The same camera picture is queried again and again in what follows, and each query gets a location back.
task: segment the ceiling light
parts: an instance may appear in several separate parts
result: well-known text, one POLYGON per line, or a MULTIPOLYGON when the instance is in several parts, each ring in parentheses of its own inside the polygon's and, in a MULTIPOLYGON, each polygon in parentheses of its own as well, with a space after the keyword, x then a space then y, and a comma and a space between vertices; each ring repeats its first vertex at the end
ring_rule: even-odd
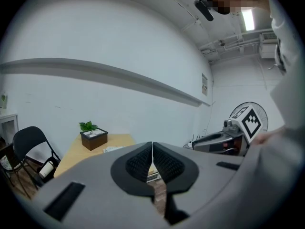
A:
POLYGON ((252 10, 244 10, 242 11, 243 17, 244 17, 244 23, 246 25, 246 30, 251 31, 254 30, 254 21, 253 21, 253 15, 252 10))

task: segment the dark wooden planter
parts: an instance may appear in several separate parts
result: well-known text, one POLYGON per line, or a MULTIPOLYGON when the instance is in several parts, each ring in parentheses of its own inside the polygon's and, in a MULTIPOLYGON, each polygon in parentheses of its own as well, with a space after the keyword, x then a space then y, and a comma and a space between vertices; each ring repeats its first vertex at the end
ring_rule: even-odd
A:
POLYGON ((104 131, 100 128, 97 128, 95 130, 101 130, 104 133, 93 136, 93 137, 89 137, 86 134, 84 134, 84 133, 87 133, 89 131, 81 132, 81 143, 82 143, 83 146, 85 146, 90 151, 92 151, 92 150, 96 149, 97 147, 107 143, 107 141, 108 141, 108 138, 107 138, 108 132, 106 132, 106 131, 104 131))

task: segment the white fan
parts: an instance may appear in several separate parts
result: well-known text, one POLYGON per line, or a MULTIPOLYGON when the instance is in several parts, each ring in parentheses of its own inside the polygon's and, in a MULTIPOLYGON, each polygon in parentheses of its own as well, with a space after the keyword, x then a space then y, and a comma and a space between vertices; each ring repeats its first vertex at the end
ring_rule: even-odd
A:
POLYGON ((252 106, 253 109, 255 109, 255 111, 257 112, 257 114, 260 117, 260 119, 262 121, 262 124, 263 124, 263 128, 261 129, 260 132, 267 132, 267 130, 268 130, 268 117, 267 117, 266 111, 261 107, 261 105, 259 105, 257 103, 247 102, 247 103, 243 103, 243 104, 239 105, 238 107, 236 107, 233 110, 230 117, 232 117, 234 114, 236 114, 238 111, 240 111, 241 108, 243 108, 245 106, 252 106))

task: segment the ceiling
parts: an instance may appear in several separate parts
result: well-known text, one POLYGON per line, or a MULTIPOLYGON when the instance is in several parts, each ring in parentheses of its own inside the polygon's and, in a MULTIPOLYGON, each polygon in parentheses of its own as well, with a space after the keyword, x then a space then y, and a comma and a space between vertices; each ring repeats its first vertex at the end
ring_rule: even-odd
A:
MULTIPOLYGON (((47 0, 36 0, 37 3, 47 0)), ((243 54, 256 53, 251 43, 258 39, 259 32, 240 35, 245 32, 240 13, 221 15, 213 12, 214 20, 209 22, 194 6, 195 0, 133 0, 145 5, 170 20, 182 33, 186 34, 203 51, 209 62, 243 54), (227 51, 223 45, 235 42, 236 50, 227 51), (249 44, 248 49, 240 43, 249 44)), ((270 14, 261 9, 253 9, 255 31, 271 28, 270 14)))

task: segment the white wall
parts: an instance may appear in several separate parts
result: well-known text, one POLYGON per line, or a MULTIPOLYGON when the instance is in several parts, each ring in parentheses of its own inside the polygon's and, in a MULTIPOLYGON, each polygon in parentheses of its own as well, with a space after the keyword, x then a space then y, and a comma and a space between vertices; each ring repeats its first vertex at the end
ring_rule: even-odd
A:
POLYGON ((1 62, 64 58, 157 80, 211 104, 201 92, 206 59, 167 19, 130 0, 56 0, 28 6, 8 30, 1 62))
MULTIPOLYGON (((23 59, 82 60, 84 67, 18 64, 2 69, 8 108, 19 128, 42 129, 63 156, 78 135, 78 122, 91 120, 109 133, 130 133, 137 143, 182 146, 206 128, 211 108, 126 75, 88 67, 117 67, 160 81, 211 103, 210 66, 170 22, 128 0, 58 0, 17 18, 2 45, 2 63, 23 59), (209 80, 201 91, 202 73, 209 80)), ((29 156, 44 161, 39 146, 29 156)))
POLYGON ((220 131, 224 120, 240 104, 255 102, 267 113, 268 131, 281 127, 284 121, 273 102, 270 91, 282 79, 274 60, 262 60, 266 86, 258 56, 242 57, 219 62, 212 66, 214 77, 212 117, 208 133, 220 131))

